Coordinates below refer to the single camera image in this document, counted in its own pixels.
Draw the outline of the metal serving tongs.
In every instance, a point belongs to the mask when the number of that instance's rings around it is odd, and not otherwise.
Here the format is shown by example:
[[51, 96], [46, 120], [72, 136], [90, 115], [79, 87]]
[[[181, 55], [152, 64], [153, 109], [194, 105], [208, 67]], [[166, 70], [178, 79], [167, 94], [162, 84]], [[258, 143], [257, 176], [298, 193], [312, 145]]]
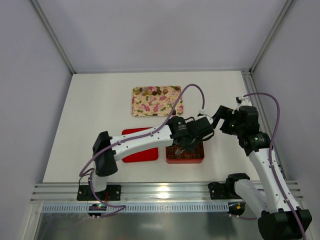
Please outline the metal serving tongs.
[[176, 148], [174, 153], [175, 153], [175, 155], [178, 156], [178, 155], [181, 155], [184, 151], [185, 151], [185, 149], [182, 146], [179, 146]]

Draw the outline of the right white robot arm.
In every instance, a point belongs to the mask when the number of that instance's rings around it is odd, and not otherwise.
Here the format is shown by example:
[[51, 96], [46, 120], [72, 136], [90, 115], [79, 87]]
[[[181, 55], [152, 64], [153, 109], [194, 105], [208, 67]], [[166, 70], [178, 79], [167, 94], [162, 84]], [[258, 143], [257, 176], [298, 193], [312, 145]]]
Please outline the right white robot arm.
[[305, 240], [312, 216], [293, 197], [274, 159], [270, 137], [260, 130], [259, 113], [254, 106], [231, 109], [220, 106], [213, 116], [213, 126], [223, 120], [220, 130], [234, 135], [253, 164], [262, 185], [258, 190], [244, 174], [230, 174], [226, 179], [232, 193], [241, 197], [257, 218], [264, 240]]

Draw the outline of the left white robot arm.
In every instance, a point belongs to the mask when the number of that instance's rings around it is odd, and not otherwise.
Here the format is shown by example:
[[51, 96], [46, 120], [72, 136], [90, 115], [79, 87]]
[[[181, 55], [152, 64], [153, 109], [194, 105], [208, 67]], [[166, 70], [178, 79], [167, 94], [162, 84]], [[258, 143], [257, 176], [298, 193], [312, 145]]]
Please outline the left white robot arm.
[[173, 116], [162, 125], [119, 136], [101, 132], [92, 147], [92, 158], [79, 176], [89, 175], [89, 192], [94, 198], [107, 189], [109, 176], [118, 171], [117, 161], [153, 148], [179, 145], [193, 152], [200, 142], [215, 134], [214, 119], [202, 115], [198, 119]]

